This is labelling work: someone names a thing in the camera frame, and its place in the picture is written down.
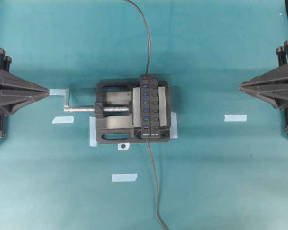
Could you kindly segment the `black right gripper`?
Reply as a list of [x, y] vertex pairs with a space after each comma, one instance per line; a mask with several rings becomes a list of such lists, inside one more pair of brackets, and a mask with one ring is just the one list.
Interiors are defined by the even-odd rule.
[[[288, 137], [288, 40], [284, 42], [283, 46], [276, 49], [276, 54], [278, 57], [279, 67], [241, 83], [239, 85], [239, 91], [269, 103], [274, 109], [284, 110], [285, 131]], [[287, 87], [287, 92], [285, 93], [287, 99], [280, 99], [275, 95], [266, 96], [258, 90], [243, 88], [247, 86], [265, 85], [280, 81], [282, 81], [281, 83], [285, 84]]]

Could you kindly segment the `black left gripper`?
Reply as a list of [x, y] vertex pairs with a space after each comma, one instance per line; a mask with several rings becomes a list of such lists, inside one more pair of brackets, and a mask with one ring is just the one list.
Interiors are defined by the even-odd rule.
[[19, 109], [49, 96], [49, 89], [10, 74], [11, 62], [11, 57], [5, 54], [4, 49], [0, 48], [0, 70], [5, 71], [4, 86], [38, 92], [20, 92], [20, 95], [8, 93], [8, 95], [1, 96], [2, 86], [0, 86], [0, 140], [5, 137], [5, 115], [13, 115]]

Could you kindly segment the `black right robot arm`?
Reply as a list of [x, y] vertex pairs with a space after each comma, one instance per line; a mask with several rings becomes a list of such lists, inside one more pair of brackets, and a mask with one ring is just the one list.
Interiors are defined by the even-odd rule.
[[[285, 1], [288, 19], [288, 0]], [[279, 67], [239, 85], [239, 91], [269, 103], [285, 115], [288, 136], [288, 40], [276, 49]]]

